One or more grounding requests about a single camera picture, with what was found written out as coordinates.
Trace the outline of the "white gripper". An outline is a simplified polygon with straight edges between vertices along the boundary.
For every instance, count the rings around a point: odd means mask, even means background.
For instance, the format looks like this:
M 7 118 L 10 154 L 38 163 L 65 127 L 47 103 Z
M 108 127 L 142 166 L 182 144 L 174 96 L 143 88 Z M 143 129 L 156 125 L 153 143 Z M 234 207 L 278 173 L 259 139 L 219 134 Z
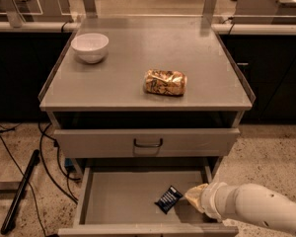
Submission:
M 187 190 L 184 197 L 200 213 L 205 213 L 213 219 L 223 220 L 225 216 L 218 210 L 216 201 L 219 200 L 218 190 L 225 186 L 224 182 L 201 184 Z

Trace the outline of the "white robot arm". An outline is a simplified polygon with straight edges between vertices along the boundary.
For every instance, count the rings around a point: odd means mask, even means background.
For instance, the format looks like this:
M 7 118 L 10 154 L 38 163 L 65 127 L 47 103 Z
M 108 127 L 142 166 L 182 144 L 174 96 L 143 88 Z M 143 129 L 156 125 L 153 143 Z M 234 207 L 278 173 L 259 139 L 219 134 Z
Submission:
M 296 202 L 257 184 L 202 184 L 185 193 L 188 202 L 213 219 L 234 219 L 296 237 Z

